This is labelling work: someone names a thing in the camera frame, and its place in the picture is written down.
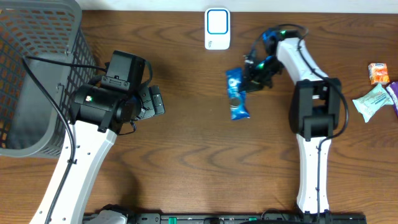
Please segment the blue snack wrapper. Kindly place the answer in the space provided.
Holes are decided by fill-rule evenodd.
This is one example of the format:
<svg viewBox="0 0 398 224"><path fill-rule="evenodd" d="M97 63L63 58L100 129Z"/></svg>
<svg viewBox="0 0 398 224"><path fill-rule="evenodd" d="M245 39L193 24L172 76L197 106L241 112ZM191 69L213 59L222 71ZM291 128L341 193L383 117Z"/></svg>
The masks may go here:
<svg viewBox="0 0 398 224"><path fill-rule="evenodd" d="M239 90L243 82L243 70L241 68L234 68L226 71L226 82L231 120L250 118L250 114L245 106L246 92Z"/></svg>

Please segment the teal white snack packet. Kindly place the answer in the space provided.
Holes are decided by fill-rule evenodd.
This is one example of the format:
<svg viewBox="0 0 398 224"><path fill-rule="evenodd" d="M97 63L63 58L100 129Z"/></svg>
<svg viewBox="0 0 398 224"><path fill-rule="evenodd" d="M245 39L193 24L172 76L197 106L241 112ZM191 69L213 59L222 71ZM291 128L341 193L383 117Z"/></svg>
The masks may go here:
<svg viewBox="0 0 398 224"><path fill-rule="evenodd" d="M362 114L367 123L375 113L385 105L393 105L394 102L381 84L377 84L366 95L353 100L355 108Z"/></svg>

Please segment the orange Kleenex tissue pack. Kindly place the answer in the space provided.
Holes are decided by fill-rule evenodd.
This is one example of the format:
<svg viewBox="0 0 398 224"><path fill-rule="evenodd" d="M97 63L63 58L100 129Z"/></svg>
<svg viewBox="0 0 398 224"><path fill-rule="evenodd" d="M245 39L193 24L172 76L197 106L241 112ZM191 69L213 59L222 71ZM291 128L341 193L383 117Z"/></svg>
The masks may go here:
<svg viewBox="0 0 398 224"><path fill-rule="evenodd" d="M368 65L369 80L372 85L385 85L390 82L386 63L370 63Z"/></svg>

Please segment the red purple snack bag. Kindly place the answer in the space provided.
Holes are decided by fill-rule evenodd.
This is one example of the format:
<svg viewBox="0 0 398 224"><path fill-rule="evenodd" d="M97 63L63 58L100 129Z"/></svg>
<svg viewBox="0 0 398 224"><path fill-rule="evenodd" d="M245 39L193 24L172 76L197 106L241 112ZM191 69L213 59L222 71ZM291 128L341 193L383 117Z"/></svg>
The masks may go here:
<svg viewBox="0 0 398 224"><path fill-rule="evenodd" d="M394 112L398 116L398 83L391 82L388 86L386 86L386 90L393 100Z"/></svg>

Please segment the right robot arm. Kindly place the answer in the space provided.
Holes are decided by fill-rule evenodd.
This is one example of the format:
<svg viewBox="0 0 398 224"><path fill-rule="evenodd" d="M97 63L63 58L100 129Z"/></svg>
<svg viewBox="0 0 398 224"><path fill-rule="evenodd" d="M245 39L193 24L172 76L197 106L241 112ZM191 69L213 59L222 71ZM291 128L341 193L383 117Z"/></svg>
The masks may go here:
<svg viewBox="0 0 398 224"><path fill-rule="evenodd" d="M264 31L258 40L264 44L267 57L257 59L256 46L245 56L241 91L254 92L272 87L272 77L286 70L294 83L289 110L289 125L296 135L300 154L300 186L297 206L306 215L329 211L327 194L327 161L340 106L346 101L341 82L329 78L312 59L304 38L308 30L293 24L282 24Z"/></svg>

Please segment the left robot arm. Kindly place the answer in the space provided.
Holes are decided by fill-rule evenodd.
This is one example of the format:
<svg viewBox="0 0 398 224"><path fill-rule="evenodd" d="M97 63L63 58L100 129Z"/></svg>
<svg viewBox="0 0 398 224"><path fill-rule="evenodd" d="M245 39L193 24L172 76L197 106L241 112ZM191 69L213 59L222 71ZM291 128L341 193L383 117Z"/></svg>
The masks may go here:
<svg viewBox="0 0 398 224"><path fill-rule="evenodd" d="M54 107L65 125L61 155L32 223L83 223L86 204L99 169L120 136L123 124L165 113L159 87L143 81L152 74L142 57L114 51L97 75L73 92L68 119L32 72L31 79Z"/></svg>

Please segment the grey plastic mesh basket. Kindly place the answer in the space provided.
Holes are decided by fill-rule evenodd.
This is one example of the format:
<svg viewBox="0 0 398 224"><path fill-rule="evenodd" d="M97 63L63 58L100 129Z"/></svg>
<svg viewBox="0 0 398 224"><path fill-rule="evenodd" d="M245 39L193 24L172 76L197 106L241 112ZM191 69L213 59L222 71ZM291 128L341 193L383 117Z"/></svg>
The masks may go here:
<svg viewBox="0 0 398 224"><path fill-rule="evenodd" d="M26 73L68 116L70 95L96 75L74 0L1 1L1 155L57 158L65 127Z"/></svg>

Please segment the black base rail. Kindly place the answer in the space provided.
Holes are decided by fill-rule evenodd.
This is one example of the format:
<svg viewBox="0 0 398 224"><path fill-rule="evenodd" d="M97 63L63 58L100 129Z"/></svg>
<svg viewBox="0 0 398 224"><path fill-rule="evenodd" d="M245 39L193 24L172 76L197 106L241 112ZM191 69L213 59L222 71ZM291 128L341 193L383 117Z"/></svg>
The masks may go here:
<svg viewBox="0 0 398 224"><path fill-rule="evenodd" d="M365 215L335 215L324 213L317 220L316 215L299 215L277 211L262 215L161 215L158 213L119 214L103 210L99 214L83 217L83 223L132 223L132 224L234 224L234 223L339 223L366 224Z"/></svg>

